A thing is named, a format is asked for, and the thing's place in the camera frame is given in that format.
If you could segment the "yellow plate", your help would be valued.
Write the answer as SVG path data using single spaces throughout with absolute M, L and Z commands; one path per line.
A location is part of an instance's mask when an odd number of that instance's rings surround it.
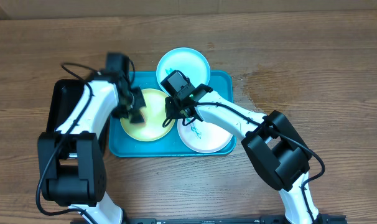
M 164 137 L 173 127 L 171 121 L 166 128 L 162 127 L 166 119 L 165 99 L 167 95 L 153 88 L 142 90 L 146 107 L 141 108 L 140 113 L 144 118 L 143 123 L 131 124 L 130 120 L 121 118 L 120 123 L 124 131 L 138 141 L 155 141 Z

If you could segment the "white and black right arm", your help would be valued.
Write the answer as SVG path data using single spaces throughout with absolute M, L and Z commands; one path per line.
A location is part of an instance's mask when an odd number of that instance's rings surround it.
M 279 192 L 289 223 L 321 223 L 309 182 L 325 172 L 321 158 L 309 149 L 286 116 L 278 111 L 256 113 L 224 99 L 203 83 L 194 86 L 174 70 L 159 83 L 168 97 L 164 103 L 168 125 L 173 119 L 192 118 L 229 132 L 241 144 L 256 173 Z

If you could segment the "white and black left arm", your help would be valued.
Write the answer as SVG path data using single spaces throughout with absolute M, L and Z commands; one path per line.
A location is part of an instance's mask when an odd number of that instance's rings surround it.
M 121 207 L 106 193 L 106 169 L 99 137 L 110 117 L 141 124 L 142 91 L 133 87 L 133 61 L 108 53 L 104 69 L 78 77 L 83 92 L 68 118 L 37 141 L 40 179 L 35 203 L 46 216 L 79 213 L 88 223 L 127 223 Z

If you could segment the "white plate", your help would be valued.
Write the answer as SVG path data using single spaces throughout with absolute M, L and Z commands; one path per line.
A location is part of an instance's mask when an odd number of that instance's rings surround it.
M 233 135 L 223 128 L 205 121 L 179 119 L 178 134 L 183 143 L 191 150 L 199 153 L 213 153 L 222 150 L 233 138 Z

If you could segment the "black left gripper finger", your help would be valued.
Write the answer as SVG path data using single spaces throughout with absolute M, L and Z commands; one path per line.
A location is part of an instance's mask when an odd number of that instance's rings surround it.
M 130 110 L 129 111 L 129 122 L 131 124 L 141 124 L 145 123 L 144 116 L 141 110 Z
M 146 106 L 144 95 L 140 88 L 133 88 L 131 93 L 133 94 L 132 108 L 142 108 Z

